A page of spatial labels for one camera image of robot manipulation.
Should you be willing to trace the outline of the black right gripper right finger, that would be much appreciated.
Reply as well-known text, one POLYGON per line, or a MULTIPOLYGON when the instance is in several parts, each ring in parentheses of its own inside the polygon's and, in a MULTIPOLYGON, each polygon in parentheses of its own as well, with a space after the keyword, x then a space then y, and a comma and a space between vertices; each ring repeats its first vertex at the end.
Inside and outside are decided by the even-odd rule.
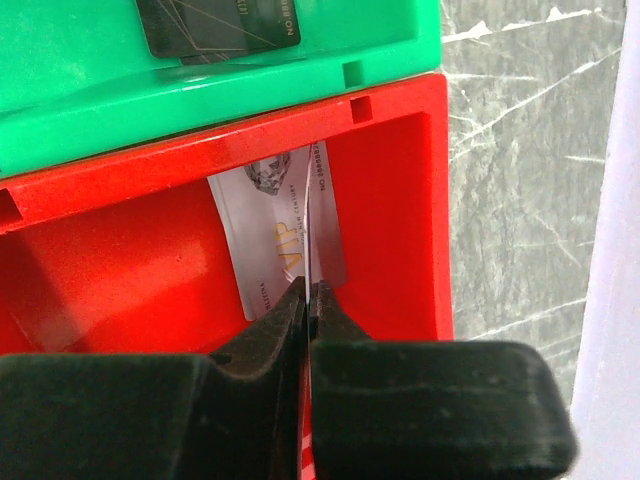
POLYGON ((320 479, 554 479, 579 446, 554 375, 508 341, 371 338, 311 290, 311 433, 320 479))

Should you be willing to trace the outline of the white VIP card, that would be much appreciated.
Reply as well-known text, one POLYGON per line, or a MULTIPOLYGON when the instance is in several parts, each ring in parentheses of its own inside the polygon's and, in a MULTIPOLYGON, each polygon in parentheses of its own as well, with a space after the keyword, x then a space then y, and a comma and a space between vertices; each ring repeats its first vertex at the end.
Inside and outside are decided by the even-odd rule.
POLYGON ((337 204, 329 155, 324 141, 309 148, 304 200, 304 278, 306 299, 315 283, 338 287, 347 280, 337 204))

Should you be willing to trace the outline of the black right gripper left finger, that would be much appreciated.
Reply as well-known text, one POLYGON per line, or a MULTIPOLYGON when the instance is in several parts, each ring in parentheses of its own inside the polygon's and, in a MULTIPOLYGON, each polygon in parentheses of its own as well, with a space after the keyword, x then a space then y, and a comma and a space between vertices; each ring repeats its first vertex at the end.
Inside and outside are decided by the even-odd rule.
POLYGON ((294 479, 305 282, 209 354, 1 359, 5 479, 294 479))

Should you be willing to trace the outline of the red plastic bin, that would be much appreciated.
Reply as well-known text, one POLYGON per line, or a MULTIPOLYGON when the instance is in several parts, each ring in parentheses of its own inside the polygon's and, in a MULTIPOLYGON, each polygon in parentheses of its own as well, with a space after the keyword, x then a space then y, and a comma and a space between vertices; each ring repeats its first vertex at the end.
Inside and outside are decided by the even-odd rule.
MULTIPOLYGON (((445 77, 426 74, 3 182, 1 359, 228 343, 270 310, 244 315, 208 178, 320 141, 347 280, 318 283, 375 340, 450 339, 447 114, 445 77)), ((305 284, 294 479, 320 479, 310 303, 305 284)))

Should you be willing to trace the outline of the green plastic bin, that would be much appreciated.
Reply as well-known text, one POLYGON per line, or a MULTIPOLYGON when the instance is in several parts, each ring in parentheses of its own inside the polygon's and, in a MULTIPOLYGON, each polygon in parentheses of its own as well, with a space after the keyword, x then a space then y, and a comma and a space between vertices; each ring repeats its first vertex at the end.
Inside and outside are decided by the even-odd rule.
POLYGON ((138 1, 1 5, 11 177, 437 68, 436 1, 293 1, 298 45, 217 63, 151 54, 138 1))

